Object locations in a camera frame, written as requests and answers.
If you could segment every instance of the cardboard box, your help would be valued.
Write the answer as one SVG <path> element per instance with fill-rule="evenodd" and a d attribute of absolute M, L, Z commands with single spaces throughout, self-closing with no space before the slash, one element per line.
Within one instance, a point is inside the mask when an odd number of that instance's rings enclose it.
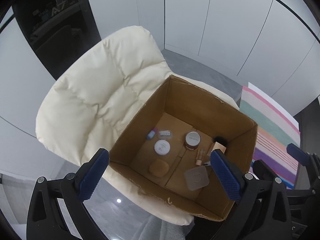
<path fill-rule="evenodd" d="M 152 140 L 146 140 L 146 135 L 154 127 L 173 133 L 173 138 L 168 140 L 170 152 L 165 156 L 154 152 L 156 135 Z M 198 217 L 222 221 L 230 212 L 233 201 L 227 198 L 210 167 L 207 170 L 208 186 L 195 191 L 187 189 L 183 173 L 196 167 L 197 151 L 184 148 L 184 136 L 191 130 L 199 132 L 199 147 L 206 151 L 212 145 L 212 138 L 222 136 L 228 141 L 225 155 L 245 173 L 251 164 L 257 127 L 255 121 L 208 91 L 170 76 L 135 115 L 110 150 L 109 166 L 168 205 Z M 169 172 L 162 178 L 148 172 L 148 166 L 157 158 L 170 165 Z"/>

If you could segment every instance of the white puffy cushion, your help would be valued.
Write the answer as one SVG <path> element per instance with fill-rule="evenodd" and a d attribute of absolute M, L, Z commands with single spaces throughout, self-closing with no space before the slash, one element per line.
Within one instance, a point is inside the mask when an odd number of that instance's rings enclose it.
<path fill-rule="evenodd" d="M 171 74 L 150 32 L 139 26 L 123 28 L 87 51 L 55 82 L 36 117 L 37 138 L 48 150 L 81 166 L 99 148 L 112 148 L 130 120 Z M 181 78 L 237 108 L 221 91 Z M 193 220 L 192 215 L 145 194 L 111 167 L 103 178 L 162 220 L 177 225 Z"/>

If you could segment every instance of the green stripe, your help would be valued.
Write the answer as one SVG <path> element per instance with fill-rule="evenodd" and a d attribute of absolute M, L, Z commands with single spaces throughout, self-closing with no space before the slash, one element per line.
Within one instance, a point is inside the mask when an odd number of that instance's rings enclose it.
<path fill-rule="evenodd" d="M 279 126 L 244 100 L 240 101 L 240 111 L 255 120 L 263 130 L 275 137 L 284 146 L 289 143 L 297 145 Z"/>

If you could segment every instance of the striped fabric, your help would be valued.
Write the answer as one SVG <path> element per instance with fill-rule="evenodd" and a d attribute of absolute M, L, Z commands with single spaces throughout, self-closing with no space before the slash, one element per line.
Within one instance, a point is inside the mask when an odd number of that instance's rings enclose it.
<path fill-rule="evenodd" d="M 243 87 L 240 111 L 259 125 L 251 166 L 255 160 L 263 160 L 287 188 L 293 188 L 298 162 L 287 154 L 286 147 L 289 143 L 300 146 L 300 132 L 295 120 L 253 85 L 250 88 Z"/>

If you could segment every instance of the gray cloth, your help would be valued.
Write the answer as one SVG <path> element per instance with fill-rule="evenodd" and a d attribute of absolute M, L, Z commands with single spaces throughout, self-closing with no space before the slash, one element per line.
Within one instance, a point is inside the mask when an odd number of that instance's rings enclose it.
<path fill-rule="evenodd" d="M 192 222 L 189 226 L 178 226 L 150 216 L 137 230 L 132 240 L 185 240 L 193 225 Z"/>

